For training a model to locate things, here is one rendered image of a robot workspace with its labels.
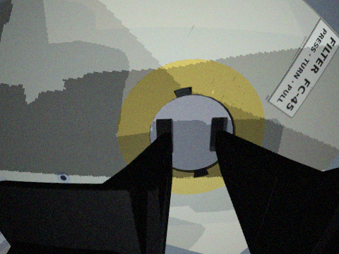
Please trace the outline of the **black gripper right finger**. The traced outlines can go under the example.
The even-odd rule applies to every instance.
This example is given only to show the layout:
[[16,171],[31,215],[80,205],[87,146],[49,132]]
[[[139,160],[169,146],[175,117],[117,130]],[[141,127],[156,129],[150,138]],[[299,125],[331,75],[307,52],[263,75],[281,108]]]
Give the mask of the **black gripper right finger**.
[[226,131],[220,174],[251,254],[320,254],[339,226],[339,167],[321,171]]

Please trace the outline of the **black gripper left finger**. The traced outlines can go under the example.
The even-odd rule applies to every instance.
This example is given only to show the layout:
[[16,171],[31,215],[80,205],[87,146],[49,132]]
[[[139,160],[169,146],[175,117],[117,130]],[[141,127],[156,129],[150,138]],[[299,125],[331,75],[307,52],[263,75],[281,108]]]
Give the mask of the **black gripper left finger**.
[[172,134],[162,133],[104,183],[0,181],[0,232],[59,248],[165,254]]

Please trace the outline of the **grey cylinder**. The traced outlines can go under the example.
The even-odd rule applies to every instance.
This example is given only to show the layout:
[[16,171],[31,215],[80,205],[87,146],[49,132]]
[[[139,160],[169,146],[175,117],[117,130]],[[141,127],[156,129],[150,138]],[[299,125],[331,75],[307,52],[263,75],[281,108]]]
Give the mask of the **grey cylinder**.
[[218,160],[215,133],[232,134],[231,116],[216,99],[192,94],[189,87],[175,90],[177,98],[168,102],[150,125],[150,144],[162,133],[172,134],[172,167],[201,169]]

